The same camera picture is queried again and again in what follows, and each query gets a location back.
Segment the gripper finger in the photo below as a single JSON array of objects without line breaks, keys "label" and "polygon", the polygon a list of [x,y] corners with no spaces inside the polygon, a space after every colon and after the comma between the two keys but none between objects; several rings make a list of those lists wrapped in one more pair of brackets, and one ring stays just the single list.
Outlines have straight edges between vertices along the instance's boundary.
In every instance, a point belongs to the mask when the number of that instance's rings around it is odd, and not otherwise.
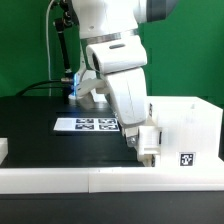
[{"label": "gripper finger", "polygon": [[126,143],[128,147],[136,147],[138,144],[138,136],[137,135],[126,135],[125,136]]}]

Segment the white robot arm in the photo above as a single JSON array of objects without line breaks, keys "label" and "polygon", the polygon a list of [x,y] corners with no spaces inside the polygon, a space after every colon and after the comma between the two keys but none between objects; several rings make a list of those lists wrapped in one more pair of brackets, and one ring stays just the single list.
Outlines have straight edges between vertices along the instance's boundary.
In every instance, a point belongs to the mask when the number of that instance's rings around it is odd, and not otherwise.
[{"label": "white robot arm", "polygon": [[80,69],[74,99],[92,107],[96,91],[111,105],[127,145],[135,147],[149,118],[142,69],[147,53],[138,25],[166,19],[179,0],[62,0],[69,21],[79,26]]}]

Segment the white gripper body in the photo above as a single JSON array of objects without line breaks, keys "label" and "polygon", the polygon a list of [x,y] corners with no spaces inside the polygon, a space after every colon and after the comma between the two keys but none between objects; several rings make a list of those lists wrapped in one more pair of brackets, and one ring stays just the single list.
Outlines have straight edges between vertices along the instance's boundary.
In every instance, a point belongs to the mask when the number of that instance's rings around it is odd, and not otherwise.
[{"label": "white gripper body", "polygon": [[134,128],[148,117],[145,74],[147,54],[138,35],[86,46],[89,66],[109,88],[111,105],[120,125]]}]

